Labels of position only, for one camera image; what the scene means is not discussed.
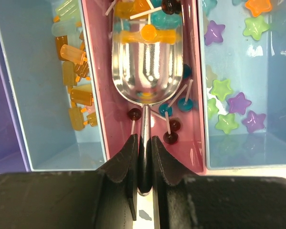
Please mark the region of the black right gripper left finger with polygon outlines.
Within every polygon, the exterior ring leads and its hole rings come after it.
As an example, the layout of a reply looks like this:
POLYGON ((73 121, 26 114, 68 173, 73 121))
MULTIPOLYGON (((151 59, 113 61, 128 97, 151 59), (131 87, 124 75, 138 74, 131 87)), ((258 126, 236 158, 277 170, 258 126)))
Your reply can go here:
POLYGON ((138 135, 130 135, 121 150, 97 169, 105 175, 102 195, 107 221, 137 220, 138 135))

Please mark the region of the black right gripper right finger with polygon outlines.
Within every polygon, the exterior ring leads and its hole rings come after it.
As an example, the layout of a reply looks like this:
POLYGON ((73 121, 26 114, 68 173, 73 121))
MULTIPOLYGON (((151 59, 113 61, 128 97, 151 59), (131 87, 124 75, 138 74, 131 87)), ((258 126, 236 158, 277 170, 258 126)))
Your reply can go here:
POLYGON ((153 214, 156 229, 191 229, 192 220, 184 176, 195 173, 185 167, 152 137, 153 214))

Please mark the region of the pink candy bin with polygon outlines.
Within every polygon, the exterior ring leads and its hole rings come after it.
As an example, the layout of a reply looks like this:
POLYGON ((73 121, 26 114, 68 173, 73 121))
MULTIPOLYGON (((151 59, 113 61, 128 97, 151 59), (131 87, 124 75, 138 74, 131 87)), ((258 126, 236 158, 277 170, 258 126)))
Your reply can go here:
MULTIPOLYGON (((131 121, 127 117, 133 104, 125 100, 116 90, 112 80, 111 49, 113 14, 107 10, 109 0, 84 0, 83 16, 93 72, 95 105, 100 114, 102 141, 107 159, 112 158, 124 145, 131 132, 131 121)), ((204 109, 200 65, 198 9, 196 1, 184 0, 183 38, 185 78, 178 90, 180 99, 194 103, 190 111, 184 112, 173 102, 173 118, 181 123, 178 141, 165 144, 166 150, 191 171, 206 173, 204 109)))

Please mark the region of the silver metal scoop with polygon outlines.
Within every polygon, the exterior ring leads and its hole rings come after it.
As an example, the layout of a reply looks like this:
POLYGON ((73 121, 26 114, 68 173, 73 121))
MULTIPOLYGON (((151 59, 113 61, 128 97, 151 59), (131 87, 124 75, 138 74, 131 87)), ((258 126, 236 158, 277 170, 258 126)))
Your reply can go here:
POLYGON ((142 109, 138 190, 152 188, 151 108, 177 92, 183 76, 183 12, 179 0, 118 0, 112 26, 112 79, 142 109))

